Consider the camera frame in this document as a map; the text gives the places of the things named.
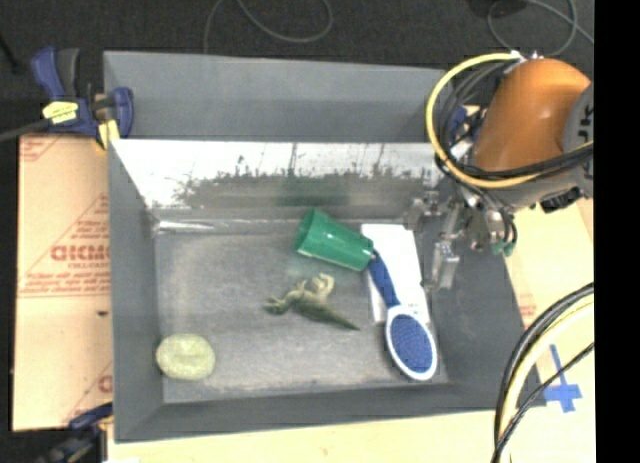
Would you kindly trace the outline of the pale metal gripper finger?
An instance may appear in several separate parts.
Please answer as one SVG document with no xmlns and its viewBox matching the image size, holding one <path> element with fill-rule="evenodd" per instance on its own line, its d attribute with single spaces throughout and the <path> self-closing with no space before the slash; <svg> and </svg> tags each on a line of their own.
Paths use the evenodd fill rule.
<svg viewBox="0 0 640 463">
<path fill-rule="evenodd" d="M 425 288 L 428 291 L 450 290 L 459 263 L 460 256 L 451 241 L 436 241 L 424 258 Z"/>
<path fill-rule="evenodd" d="M 440 195 L 438 193 L 425 193 L 411 200 L 405 213 L 405 226 L 419 227 L 425 219 L 437 217 L 441 214 Z"/>
</svg>

